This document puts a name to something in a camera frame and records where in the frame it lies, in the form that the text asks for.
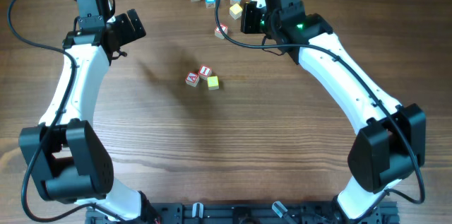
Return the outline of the red i wooden block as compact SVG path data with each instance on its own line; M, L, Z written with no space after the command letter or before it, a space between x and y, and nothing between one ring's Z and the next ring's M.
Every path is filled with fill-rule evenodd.
M207 80L208 77L210 77L212 74L212 69L208 66L204 66L202 65L200 67L200 69L198 70L198 75L200 78L202 78L203 80Z
M220 39L224 39L225 35L227 35L228 27L224 24L220 24L217 26L214 31L214 35Z

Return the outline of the yellow S wooden block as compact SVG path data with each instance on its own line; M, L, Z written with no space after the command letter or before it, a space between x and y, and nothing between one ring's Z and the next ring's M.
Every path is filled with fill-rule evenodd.
M217 90L219 88L219 80L217 76L207 77L207 82L209 90Z

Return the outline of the red A wooden block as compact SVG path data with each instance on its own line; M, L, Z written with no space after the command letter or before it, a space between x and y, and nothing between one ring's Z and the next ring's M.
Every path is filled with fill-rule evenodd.
M192 87L196 87L198 85L199 80L200 80L199 75L194 72L189 72L185 78L186 84Z

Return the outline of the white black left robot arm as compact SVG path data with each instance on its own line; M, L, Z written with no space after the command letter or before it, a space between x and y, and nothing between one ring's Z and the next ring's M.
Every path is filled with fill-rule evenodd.
M159 223L145 194L114 176L109 153L93 129L102 80L122 46L145 36L134 10L117 15L115 0L74 0L78 16L59 52L64 67L47 111L24 128L19 146L27 163L21 191L33 183L44 201L86 209L88 222Z

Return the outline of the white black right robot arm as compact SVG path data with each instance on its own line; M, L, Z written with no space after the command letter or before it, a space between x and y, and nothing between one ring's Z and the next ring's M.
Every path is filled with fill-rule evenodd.
M356 135L347 157L352 176L336 197L345 220L366 218L410 175L424 186L424 112L380 89L319 14L306 14L302 0L253 0L245 6L242 32L272 40L274 49L321 83L349 119Z

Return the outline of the yellow-sided wooden block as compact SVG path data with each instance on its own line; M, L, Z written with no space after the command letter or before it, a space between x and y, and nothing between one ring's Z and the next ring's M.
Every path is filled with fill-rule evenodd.
M234 20L242 16L243 8L239 4L234 4L230 7L230 15Z

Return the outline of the blue wooden block left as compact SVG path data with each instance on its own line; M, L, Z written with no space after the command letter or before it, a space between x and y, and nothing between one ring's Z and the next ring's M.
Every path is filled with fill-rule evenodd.
M205 0L206 8L215 8L216 0Z

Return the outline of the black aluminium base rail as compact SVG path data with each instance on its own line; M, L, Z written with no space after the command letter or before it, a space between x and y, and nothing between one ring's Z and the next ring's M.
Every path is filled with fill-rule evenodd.
M158 223L344 223L340 212L330 201L305 201L285 204L285 216L280 217L269 204L153 204L159 213Z

